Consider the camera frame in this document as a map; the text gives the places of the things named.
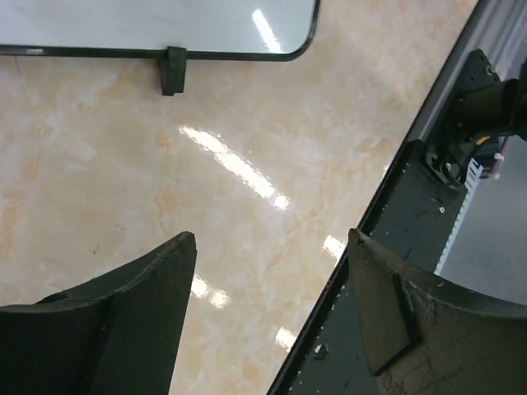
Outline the white whiteboard black frame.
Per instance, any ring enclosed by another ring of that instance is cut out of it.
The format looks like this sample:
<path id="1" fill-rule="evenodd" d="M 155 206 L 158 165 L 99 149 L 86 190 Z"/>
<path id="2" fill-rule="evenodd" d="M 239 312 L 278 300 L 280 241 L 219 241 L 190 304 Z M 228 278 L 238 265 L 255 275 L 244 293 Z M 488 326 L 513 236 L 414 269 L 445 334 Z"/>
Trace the white whiteboard black frame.
<path id="1" fill-rule="evenodd" d="M 157 62 L 184 91 L 189 60 L 289 62 L 315 36 L 319 1 L 3 1 L 1 54 Z"/>

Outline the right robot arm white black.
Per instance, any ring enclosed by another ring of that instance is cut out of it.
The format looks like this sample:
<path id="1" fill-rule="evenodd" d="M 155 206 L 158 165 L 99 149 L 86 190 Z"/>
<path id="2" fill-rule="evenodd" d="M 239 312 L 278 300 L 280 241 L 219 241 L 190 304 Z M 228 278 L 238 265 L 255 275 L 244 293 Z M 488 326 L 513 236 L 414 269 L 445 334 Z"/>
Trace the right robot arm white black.
<path id="1" fill-rule="evenodd" d="M 472 160 L 489 172 L 499 145 L 508 137 L 526 139 L 526 70 L 517 78 L 465 89 L 454 95 L 430 141 L 424 161 L 446 187 L 458 188 Z"/>

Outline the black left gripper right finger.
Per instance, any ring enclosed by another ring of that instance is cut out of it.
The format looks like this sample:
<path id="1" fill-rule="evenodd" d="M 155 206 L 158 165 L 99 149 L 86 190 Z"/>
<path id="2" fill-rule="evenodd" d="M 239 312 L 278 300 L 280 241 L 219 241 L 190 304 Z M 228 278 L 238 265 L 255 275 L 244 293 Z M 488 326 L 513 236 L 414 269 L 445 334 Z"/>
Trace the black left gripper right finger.
<path id="1" fill-rule="evenodd" d="M 357 229 L 348 265 L 369 374 L 382 394 L 524 394 L 526 307 L 459 286 Z"/>

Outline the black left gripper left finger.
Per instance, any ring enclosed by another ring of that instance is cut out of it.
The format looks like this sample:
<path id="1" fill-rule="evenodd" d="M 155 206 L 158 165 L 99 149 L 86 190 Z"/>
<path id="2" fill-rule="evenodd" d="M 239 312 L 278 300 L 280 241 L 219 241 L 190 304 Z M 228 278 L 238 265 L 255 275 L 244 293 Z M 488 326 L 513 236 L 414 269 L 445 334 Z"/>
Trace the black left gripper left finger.
<path id="1" fill-rule="evenodd" d="M 168 393 L 196 259 L 185 231 L 81 285 L 3 306 L 2 393 Z"/>

